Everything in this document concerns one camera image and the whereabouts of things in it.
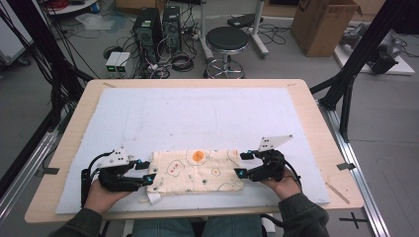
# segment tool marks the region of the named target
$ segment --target stool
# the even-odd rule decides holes
[[[231,60],[231,54],[246,48],[249,38],[237,28],[220,27],[210,30],[206,37],[207,46],[214,52],[222,53],[222,59],[215,59],[207,65],[204,77],[207,78],[245,78],[243,67]]]

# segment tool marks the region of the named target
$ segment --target person's left hand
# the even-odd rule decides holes
[[[101,186],[99,180],[95,180],[90,187],[84,208],[88,208],[103,215],[118,200],[125,198],[131,192],[110,192]]]

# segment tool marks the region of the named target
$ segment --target white device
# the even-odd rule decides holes
[[[266,150],[275,149],[276,147],[286,143],[287,141],[291,139],[293,139],[292,134],[283,135],[283,136],[262,137],[258,151],[266,151]]]
[[[130,52],[121,52],[117,61],[117,71],[120,78],[128,78],[132,72]]]
[[[126,151],[123,147],[113,152],[111,155],[104,157],[97,164],[97,168],[108,168],[122,165],[128,165],[133,159],[132,156],[126,155]]]
[[[120,52],[112,52],[106,62],[106,68],[108,69],[109,77],[114,79],[117,77],[117,63],[120,58]]]

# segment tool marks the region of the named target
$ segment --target wooden table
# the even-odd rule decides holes
[[[75,156],[92,114],[96,110],[101,93],[105,88],[287,88],[299,116],[311,152],[325,182],[331,202],[325,209],[359,208],[363,198],[348,170],[340,171],[338,164],[344,159],[337,147],[326,122],[315,104],[307,85],[297,79],[165,79],[165,80],[94,80],[86,90],[65,130],[51,159],[49,167],[59,168],[57,175],[45,175],[26,213],[29,223],[58,222],[70,219],[73,214],[55,214],[67,171]],[[107,219],[136,219],[171,216],[202,216],[220,214],[247,214],[278,212],[277,207],[252,207],[232,209],[194,209],[182,211],[142,211],[109,213]]]

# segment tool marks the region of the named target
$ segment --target white paper sheet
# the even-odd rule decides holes
[[[293,102],[283,88],[111,88],[104,90],[71,164],[56,213],[80,209],[80,171],[104,152],[123,146],[143,161],[153,151],[258,149],[263,136],[292,134],[278,147],[302,176],[304,193],[316,203],[330,201]],[[261,165],[242,161],[244,168]],[[129,171],[141,177],[146,171]],[[111,211],[275,206],[279,199],[262,184],[245,181],[234,193],[163,197],[151,205],[145,189],[120,200]]]

